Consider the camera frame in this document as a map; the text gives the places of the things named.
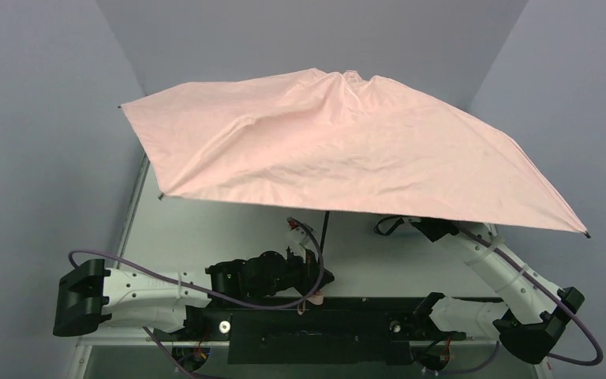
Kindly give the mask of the pink folding umbrella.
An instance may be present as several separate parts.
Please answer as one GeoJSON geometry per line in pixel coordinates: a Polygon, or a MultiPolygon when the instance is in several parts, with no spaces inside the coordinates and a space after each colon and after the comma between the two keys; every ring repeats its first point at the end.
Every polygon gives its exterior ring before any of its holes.
{"type": "Polygon", "coordinates": [[[390,78],[306,69],[190,82],[121,110],[175,204],[337,212],[334,295],[490,294],[453,253],[415,257],[421,238],[370,237],[376,215],[588,231],[511,137],[390,78]]]}

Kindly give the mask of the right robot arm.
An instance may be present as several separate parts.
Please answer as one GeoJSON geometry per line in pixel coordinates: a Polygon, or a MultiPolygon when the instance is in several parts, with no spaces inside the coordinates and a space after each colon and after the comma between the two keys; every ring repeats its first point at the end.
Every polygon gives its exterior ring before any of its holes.
{"type": "Polygon", "coordinates": [[[499,297],[499,302],[461,300],[432,292],[416,317],[441,332],[499,341],[514,357],[537,365],[550,355],[585,298],[539,276],[487,223],[409,218],[427,239],[447,247],[499,297]]]}

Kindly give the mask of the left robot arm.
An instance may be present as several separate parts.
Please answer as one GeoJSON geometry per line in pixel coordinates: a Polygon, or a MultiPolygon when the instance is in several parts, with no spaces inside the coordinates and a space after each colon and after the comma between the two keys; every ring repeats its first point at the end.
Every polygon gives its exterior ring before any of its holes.
{"type": "Polygon", "coordinates": [[[211,284],[208,293],[200,291],[190,272],[123,271],[107,267],[104,259],[75,264],[58,283],[53,334],[84,336],[101,324],[176,333],[200,324],[194,309],[254,304],[290,288],[305,301],[320,304],[320,290],[335,279],[311,250],[304,256],[266,251],[248,260],[220,262],[204,272],[211,284]]]}

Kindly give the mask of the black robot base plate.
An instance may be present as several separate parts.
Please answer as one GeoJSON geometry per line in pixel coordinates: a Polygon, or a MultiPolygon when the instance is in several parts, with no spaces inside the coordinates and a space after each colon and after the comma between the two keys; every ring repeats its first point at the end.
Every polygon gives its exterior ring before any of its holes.
{"type": "Polygon", "coordinates": [[[254,310],[212,301],[188,307],[179,342],[226,342],[230,364],[352,364],[413,361],[410,347],[469,339],[442,332],[423,298],[326,298],[303,314],[295,309],[254,310]]]}

